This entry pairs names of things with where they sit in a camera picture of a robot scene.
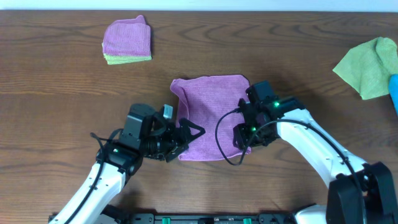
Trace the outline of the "purple microfiber cloth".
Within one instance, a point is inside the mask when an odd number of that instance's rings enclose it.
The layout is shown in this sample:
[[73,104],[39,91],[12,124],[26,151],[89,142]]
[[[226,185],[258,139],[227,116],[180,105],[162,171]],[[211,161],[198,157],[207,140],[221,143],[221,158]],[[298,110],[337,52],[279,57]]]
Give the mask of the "purple microfiber cloth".
[[226,113],[236,109],[241,98],[247,100],[249,81],[242,75],[218,75],[190,80],[174,79],[170,90],[178,97],[177,119],[187,118],[203,127],[204,135],[189,144],[179,155],[181,161],[221,161],[242,154],[233,146],[233,128],[244,122],[242,114]]

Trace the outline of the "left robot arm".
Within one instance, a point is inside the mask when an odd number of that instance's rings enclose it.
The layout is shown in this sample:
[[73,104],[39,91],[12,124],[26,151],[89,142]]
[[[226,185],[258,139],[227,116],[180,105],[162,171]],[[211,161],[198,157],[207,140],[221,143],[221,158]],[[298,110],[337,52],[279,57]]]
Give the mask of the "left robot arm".
[[156,111],[147,104],[131,105],[123,128],[108,138],[95,133],[99,143],[96,162],[88,177],[49,223],[130,223],[131,217],[111,206],[145,158],[170,162],[204,135],[205,129],[186,118],[174,124],[173,108],[164,105]]

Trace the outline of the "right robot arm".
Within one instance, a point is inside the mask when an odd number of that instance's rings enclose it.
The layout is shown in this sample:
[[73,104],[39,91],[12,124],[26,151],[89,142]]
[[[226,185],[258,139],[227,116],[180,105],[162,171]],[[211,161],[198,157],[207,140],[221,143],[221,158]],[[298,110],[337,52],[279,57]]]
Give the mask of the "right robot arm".
[[247,151],[282,139],[315,169],[328,189],[326,205],[293,212],[292,223],[397,223],[397,197],[389,168],[345,149],[296,98],[279,98],[267,81],[250,86],[238,111],[234,145]]

